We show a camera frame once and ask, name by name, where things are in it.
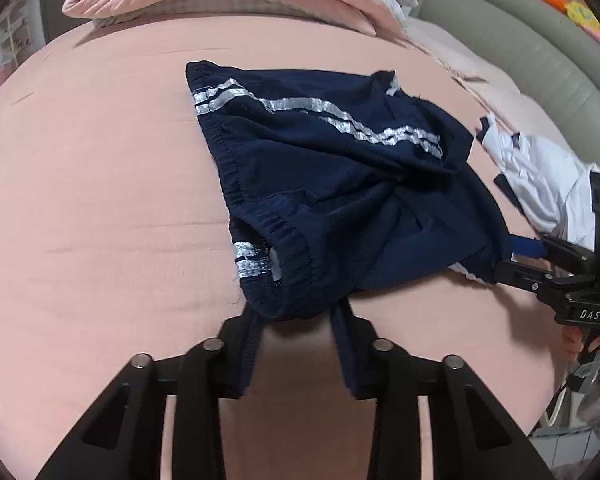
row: navy blue shorts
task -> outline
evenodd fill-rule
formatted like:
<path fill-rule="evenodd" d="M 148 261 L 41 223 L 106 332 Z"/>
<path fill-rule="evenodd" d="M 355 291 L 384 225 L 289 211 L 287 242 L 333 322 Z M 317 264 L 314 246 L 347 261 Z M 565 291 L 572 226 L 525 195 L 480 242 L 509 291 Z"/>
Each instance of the navy blue shorts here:
<path fill-rule="evenodd" d="M 266 319 L 459 262 L 493 282 L 511 241 L 467 164 L 473 136 L 393 72 L 187 65 L 230 213 L 240 284 Z"/>

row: mattress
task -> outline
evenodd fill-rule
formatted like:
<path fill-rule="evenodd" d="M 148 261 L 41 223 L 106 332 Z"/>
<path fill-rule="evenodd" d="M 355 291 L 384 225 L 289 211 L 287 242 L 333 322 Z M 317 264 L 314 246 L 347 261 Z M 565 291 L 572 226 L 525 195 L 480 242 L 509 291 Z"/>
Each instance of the mattress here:
<path fill-rule="evenodd" d="M 405 92 L 470 131 L 485 114 L 421 51 L 293 18 L 86 24 L 32 56 L 0 88 L 0 458 L 18 480 L 36 475 L 133 354 L 181 354 L 243 307 L 184 77 L 202 59 L 396 70 Z M 469 162 L 510 231 L 532 236 L 477 143 Z M 351 303 L 412 354 L 463 356 L 524 431 L 562 377 L 559 327 L 526 292 L 442 272 Z M 250 389 L 221 412 L 228 478 L 366 477 L 374 404 L 349 397 L 325 318 L 267 328 Z"/>

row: bed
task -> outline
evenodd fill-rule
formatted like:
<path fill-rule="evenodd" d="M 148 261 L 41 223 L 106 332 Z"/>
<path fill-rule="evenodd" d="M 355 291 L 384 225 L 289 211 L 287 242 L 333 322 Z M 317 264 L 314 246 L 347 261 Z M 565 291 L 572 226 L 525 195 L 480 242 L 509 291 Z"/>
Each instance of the bed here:
<path fill-rule="evenodd" d="M 181 354 L 243 307 L 218 174 L 184 78 L 186 63 L 203 59 L 395 70 L 407 94 L 469 131 L 486 112 L 421 49 L 299 18 L 86 24 L 32 56 L 0 88 L 0 459 L 18 480 L 36 475 L 133 354 Z M 532 236 L 476 142 L 470 165 L 510 231 Z M 463 356 L 524 431 L 562 379 L 560 329 L 520 290 L 449 271 L 351 304 L 415 355 Z M 268 327 L 247 395 L 221 410 L 229 478 L 366 476 L 374 406 L 346 391 L 323 317 Z"/>

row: crumpled white clothing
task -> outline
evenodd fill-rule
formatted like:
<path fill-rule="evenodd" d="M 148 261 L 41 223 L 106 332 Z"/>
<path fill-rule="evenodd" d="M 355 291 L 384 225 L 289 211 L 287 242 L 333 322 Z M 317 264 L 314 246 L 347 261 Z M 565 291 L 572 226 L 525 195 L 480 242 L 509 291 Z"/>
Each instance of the crumpled white clothing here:
<path fill-rule="evenodd" d="M 597 164 L 585 164 L 541 136 L 501 133 L 494 114 L 482 146 L 503 173 L 520 201 L 527 220 L 539 233 L 593 250 L 595 216 L 591 208 L 589 173 Z"/>

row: metal screw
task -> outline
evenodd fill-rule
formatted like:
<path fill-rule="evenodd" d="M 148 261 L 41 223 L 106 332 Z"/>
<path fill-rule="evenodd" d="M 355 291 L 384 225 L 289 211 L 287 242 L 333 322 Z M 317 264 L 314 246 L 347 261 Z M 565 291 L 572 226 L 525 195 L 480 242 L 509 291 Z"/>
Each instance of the metal screw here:
<path fill-rule="evenodd" d="M 144 368 L 149 365 L 151 360 L 149 354 L 136 354 L 131 358 L 131 365 L 133 368 Z"/>
<path fill-rule="evenodd" d="M 202 343 L 202 348 L 208 352 L 216 352 L 224 346 L 222 339 L 211 337 Z"/>
<path fill-rule="evenodd" d="M 394 347 L 394 344 L 388 339 L 376 339 L 372 345 L 379 352 L 388 352 Z"/>
<path fill-rule="evenodd" d="M 462 368 L 464 366 L 464 359 L 462 359 L 459 355 L 451 354 L 444 358 L 443 363 L 452 370 L 458 370 L 458 368 Z"/>

